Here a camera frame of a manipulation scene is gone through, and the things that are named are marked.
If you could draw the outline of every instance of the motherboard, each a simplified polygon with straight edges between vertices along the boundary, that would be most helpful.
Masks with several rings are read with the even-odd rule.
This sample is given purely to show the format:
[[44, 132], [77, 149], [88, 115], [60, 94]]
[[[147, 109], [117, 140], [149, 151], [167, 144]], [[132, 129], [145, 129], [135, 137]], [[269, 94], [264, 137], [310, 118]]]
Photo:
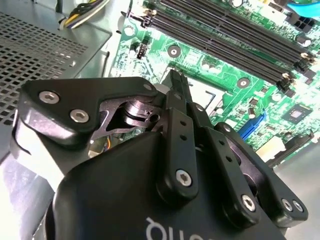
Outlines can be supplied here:
[[178, 71], [213, 125], [275, 167], [320, 137], [320, 22], [282, 2], [133, 1], [110, 75], [161, 84]]

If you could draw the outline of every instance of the blue cable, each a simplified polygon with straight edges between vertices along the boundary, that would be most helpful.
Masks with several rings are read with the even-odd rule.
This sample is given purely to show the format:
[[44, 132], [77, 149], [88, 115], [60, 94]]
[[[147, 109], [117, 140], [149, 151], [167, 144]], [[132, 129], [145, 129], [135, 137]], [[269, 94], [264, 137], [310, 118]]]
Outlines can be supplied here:
[[288, 3], [287, 6], [302, 17], [320, 17], [320, 1], [310, 4]]

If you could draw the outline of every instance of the perforated metal sheet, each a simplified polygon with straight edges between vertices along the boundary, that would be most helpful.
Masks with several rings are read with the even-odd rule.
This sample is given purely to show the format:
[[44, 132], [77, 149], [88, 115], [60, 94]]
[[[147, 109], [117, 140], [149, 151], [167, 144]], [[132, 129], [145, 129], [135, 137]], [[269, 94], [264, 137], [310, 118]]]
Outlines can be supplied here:
[[11, 125], [21, 85], [57, 79], [87, 46], [0, 12], [0, 125]]

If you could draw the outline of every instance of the blue pcie slot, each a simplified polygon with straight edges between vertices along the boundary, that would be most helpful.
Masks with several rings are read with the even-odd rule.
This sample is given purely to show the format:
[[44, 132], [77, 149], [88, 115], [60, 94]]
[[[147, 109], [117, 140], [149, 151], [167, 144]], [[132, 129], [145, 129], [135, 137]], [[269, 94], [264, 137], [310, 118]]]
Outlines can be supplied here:
[[260, 125], [260, 123], [266, 120], [267, 114], [264, 111], [260, 116], [250, 119], [239, 131], [238, 134], [246, 140]]

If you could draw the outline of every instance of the gray metal surface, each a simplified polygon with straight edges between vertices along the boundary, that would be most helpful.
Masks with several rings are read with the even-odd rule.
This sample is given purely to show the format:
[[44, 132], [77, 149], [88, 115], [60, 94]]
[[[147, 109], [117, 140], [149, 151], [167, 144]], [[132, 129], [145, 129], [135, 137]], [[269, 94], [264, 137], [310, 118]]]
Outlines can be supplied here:
[[288, 229], [288, 240], [318, 240], [320, 236], [320, 143], [310, 144], [275, 172], [301, 199], [309, 212], [307, 221]]
[[0, 0], [1, 240], [31, 240], [54, 194], [45, 179], [9, 154], [21, 85], [103, 72], [104, 55], [96, 53], [111, 34], [87, 24], [59, 31], [62, 17], [31, 0]]
[[54, 191], [9, 155], [0, 165], [0, 196], [0, 239], [31, 240]]
[[30, 1], [0, 1], [0, 131], [12, 124], [21, 85], [74, 78], [110, 37], [90, 26], [59, 31], [58, 19]]

